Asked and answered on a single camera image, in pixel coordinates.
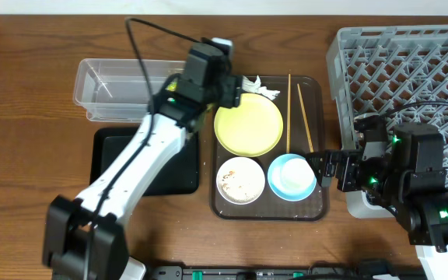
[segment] chopsticks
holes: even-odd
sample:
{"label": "chopsticks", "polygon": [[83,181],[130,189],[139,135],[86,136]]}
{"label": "chopsticks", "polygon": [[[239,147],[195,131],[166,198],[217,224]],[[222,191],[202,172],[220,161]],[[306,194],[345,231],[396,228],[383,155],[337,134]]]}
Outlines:
{"label": "chopsticks", "polygon": [[288,74],[288,115],[286,116],[286,153],[289,153],[290,115],[292,102],[292,75]]}
{"label": "chopsticks", "polygon": [[302,91],[300,90],[300,84],[296,84],[296,87],[299,90],[300,106],[302,107],[303,123],[305,124],[305,130],[307,132],[307,139],[309,140],[309,149],[310,149],[310,152],[313,152],[314,148],[312,146],[312,139],[310,138],[309,123],[307,122],[307,116],[305,114],[305,107],[303,106],[303,98],[302,98]]}

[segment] light blue bowl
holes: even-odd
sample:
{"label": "light blue bowl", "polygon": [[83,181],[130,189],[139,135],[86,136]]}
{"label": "light blue bowl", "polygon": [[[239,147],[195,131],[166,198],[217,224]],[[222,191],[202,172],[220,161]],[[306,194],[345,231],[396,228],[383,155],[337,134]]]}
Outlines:
{"label": "light blue bowl", "polygon": [[301,191],[298,194],[286,194],[283,191],[281,191],[281,189],[285,189],[282,185],[281,169],[283,168],[285,163],[291,159],[305,159],[305,158],[303,156],[295,154],[285,154],[276,158],[269,166],[268,183],[272,191],[280,198],[286,201],[301,201],[307,198],[310,194],[312,194],[314,188],[316,187],[317,180],[316,177],[314,177],[312,183],[310,183],[310,186],[306,190]]}

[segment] yellow plate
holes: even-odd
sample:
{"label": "yellow plate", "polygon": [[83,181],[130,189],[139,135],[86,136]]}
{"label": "yellow plate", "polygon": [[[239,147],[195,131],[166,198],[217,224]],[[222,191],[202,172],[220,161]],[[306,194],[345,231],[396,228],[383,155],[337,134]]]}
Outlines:
{"label": "yellow plate", "polygon": [[221,145],[231,153],[260,156],[278,144],[283,132],[283,118],[267,97],[244,93],[239,107],[217,110],[214,130]]}

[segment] gray dish rack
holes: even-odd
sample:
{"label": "gray dish rack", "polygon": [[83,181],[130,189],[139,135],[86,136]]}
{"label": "gray dish rack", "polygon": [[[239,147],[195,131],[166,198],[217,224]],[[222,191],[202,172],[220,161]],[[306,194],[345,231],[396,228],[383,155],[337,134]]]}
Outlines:
{"label": "gray dish rack", "polygon": [[[355,116],[423,100],[448,101],[448,25],[343,28],[329,48],[327,64],[343,149],[355,149]],[[396,124],[410,121],[439,129],[448,169],[448,107],[403,110],[387,118],[387,130],[391,134]]]}

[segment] wooden table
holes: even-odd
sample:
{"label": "wooden table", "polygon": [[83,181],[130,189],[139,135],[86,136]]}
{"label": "wooden table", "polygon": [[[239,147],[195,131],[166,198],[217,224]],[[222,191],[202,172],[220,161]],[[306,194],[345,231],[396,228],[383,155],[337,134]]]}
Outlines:
{"label": "wooden table", "polygon": [[[49,279],[41,265],[44,216],[89,183],[93,135],[105,124],[72,102],[83,58],[133,58],[123,16],[0,16],[0,278]],[[321,85],[327,147],[340,147],[325,55],[344,26],[445,24],[448,17],[145,16],[192,37],[236,45],[235,73],[308,75]],[[184,60],[190,44],[137,26],[145,58]],[[232,222],[208,204],[212,130],[201,137],[201,185],[191,195],[143,198],[131,217],[131,254],[149,264],[303,267],[383,257],[418,265],[393,219],[355,219],[331,187],[320,222]]]}

